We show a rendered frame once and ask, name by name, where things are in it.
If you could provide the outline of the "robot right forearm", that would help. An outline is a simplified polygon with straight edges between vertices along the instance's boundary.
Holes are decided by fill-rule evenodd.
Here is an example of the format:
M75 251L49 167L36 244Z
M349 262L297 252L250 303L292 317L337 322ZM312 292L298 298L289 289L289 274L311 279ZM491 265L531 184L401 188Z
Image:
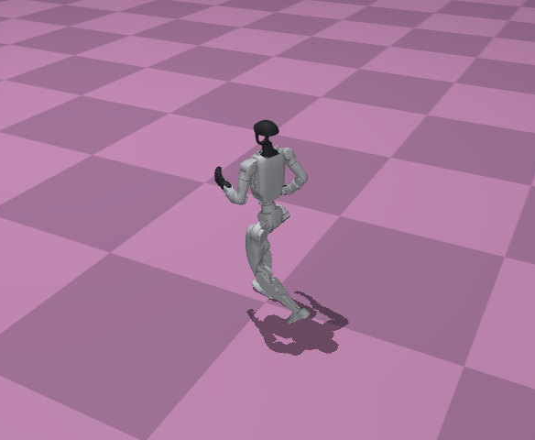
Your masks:
M289 185L287 185L286 187L283 187L281 194L292 194L300 188L302 188L302 185L301 186L297 185L293 179Z

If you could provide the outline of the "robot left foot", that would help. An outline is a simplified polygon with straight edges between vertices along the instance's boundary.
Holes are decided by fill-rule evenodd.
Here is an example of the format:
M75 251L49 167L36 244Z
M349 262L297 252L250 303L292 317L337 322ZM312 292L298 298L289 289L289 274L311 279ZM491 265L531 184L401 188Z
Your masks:
M292 313L291 316L289 318L287 318L286 320L286 323L287 324L291 324L291 323L294 323L300 319L304 319L306 317L308 317L311 313L309 310L307 310L306 308L302 307L302 308L297 308L299 310L298 313ZM294 311L293 311L294 312Z

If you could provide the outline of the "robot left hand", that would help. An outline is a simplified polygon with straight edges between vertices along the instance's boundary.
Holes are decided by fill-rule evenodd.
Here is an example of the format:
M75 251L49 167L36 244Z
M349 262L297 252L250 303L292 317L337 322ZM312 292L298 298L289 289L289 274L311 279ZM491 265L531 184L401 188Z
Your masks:
M222 168L221 167L217 167L215 169L215 172L214 172L214 178L215 178L215 181L217 182L217 184L219 186L221 186L221 189L224 190L224 186L227 187L227 188L231 188L232 185L230 184L229 181L225 181L224 177L222 176L222 172L221 172ZM218 172L219 171L219 172Z

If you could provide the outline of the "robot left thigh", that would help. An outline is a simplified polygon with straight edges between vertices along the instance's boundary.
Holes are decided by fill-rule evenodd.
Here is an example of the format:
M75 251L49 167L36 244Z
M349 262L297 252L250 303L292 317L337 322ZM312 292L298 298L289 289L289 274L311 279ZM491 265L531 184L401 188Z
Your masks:
M258 271L262 271L271 279L272 270L263 265L264 241L267 237L267 222L260 220L257 224L250 225L246 231L246 255L255 276Z

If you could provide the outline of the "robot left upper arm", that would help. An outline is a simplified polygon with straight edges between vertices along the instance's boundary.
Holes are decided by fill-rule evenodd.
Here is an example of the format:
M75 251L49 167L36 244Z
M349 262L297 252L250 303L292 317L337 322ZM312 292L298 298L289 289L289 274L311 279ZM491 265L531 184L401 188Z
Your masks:
M244 160L239 167L239 179L237 184L237 200L234 204L246 204L247 202L247 190L251 181L252 175L257 171L257 160L247 159Z

